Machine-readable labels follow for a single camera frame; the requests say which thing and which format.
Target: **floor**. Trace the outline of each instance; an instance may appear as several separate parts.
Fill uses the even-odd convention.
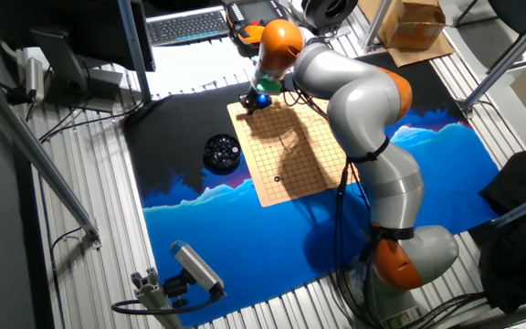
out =
[[[452,25],[469,3],[470,0],[440,0],[447,24]],[[492,8],[488,1],[480,0],[464,18],[464,22],[489,16],[495,16]],[[487,67],[517,37],[514,31],[499,20],[460,29],[446,28],[446,31],[480,80],[486,77]],[[523,60],[526,60],[526,53],[523,55]],[[526,145],[526,109],[510,88],[511,83],[523,70],[524,68],[507,72],[490,89],[489,96],[499,105],[501,114],[510,122]]]

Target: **blue mat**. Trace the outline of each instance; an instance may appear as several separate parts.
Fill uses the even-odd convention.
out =
[[[478,191],[498,173],[497,166],[431,66],[397,69],[388,54],[363,60],[396,71],[414,90],[410,112],[385,132],[421,166],[426,193],[416,225],[438,224],[457,234],[496,217]],[[333,268],[334,190],[263,208],[244,159],[227,176],[203,168],[205,141],[217,133],[234,134],[226,104],[246,87],[174,97],[126,130],[160,277],[179,273],[169,247],[180,239],[225,281],[228,296],[182,314],[185,325],[276,297]],[[360,230],[368,224],[358,191],[348,189],[343,216],[347,260],[363,247]],[[208,294],[196,286],[185,298],[199,304]]]

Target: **metal bracket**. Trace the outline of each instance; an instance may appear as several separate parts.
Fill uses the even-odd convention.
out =
[[[456,105],[460,108],[462,111],[462,114],[466,117],[466,119],[472,119],[472,106],[466,107],[466,102],[464,100],[456,100]]]

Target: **desk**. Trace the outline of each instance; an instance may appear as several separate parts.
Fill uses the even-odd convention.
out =
[[[368,27],[368,24],[358,9],[355,9],[347,23],[350,34],[332,41],[332,45],[344,55],[357,57],[362,53],[358,47],[358,40],[363,39],[363,31],[366,30],[363,30],[361,25]],[[229,40],[223,39],[214,42],[227,41]],[[228,51],[229,56],[235,54],[232,44],[228,44],[225,51]],[[434,59],[432,65],[455,98],[466,98],[478,83],[459,54]],[[127,75],[126,80],[131,82],[131,88],[136,89],[134,74],[116,66],[103,69],[124,72]],[[221,77],[216,86],[246,82],[247,74],[251,71],[252,69],[241,74],[242,69],[229,68],[229,74]],[[209,90],[216,86],[204,86],[195,91]],[[123,95],[123,99],[127,97],[131,98],[130,95]],[[125,110],[121,104],[115,107],[116,112]],[[36,111],[34,119],[30,121],[30,128],[36,136],[40,136],[66,113],[66,109],[46,113]],[[104,115],[89,112],[79,115],[76,122]],[[522,143],[510,132],[509,124],[490,106],[475,105],[470,123],[498,166],[504,165],[513,153],[522,150]],[[118,123],[106,121],[79,127],[75,133],[64,132],[51,143],[45,144],[45,148],[83,201],[87,211],[96,218],[103,240],[103,247],[99,251],[80,246],[79,233],[75,234],[78,239],[67,239],[58,244],[55,252],[57,260],[60,256],[62,259],[59,276],[61,297],[65,301],[65,318],[74,326],[81,325],[86,328],[159,328],[151,317],[129,317],[110,310],[112,302],[133,298],[133,286],[129,275],[135,271],[143,272],[147,267],[155,265],[140,199],[136,192],[129,150]],[[39,191],[40,186],[37,182],[35,184],[36,190]],[[43,187],[53,238],[76,228],[78,224],[66,209],[62,208],[56,196],[50,193],[47,186]],[[39,193],[37,200],[39,217],[42,219],[44,210]],[[442,278],[415,290],[414,296],[419,304],[427,308],[435,307],[452,296],[480,291],[478,249],[468,233],[458,235],[457,240],[460,258]],[[201,328],[257,328],[258,325],[281,329],[291,326],[317,328],[321,325],[325,328],[350,328],[346,317],[333,302],[331,291],[328,279],[319,278],[268,302],[215,320],[212,326],[209,324]],[[57,325],[60,326],[58,306],[53,304],[53,308]],[[488,309],[488,306],[474,304],[452,321],[459,323]]]

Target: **black cloth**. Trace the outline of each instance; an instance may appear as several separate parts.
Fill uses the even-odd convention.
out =
[[[513,155],[480,195],[499,215],[525,203],[526,152]],[[479,267],[490,305],[514,313],[526,303],[526,215],[488,231]]]

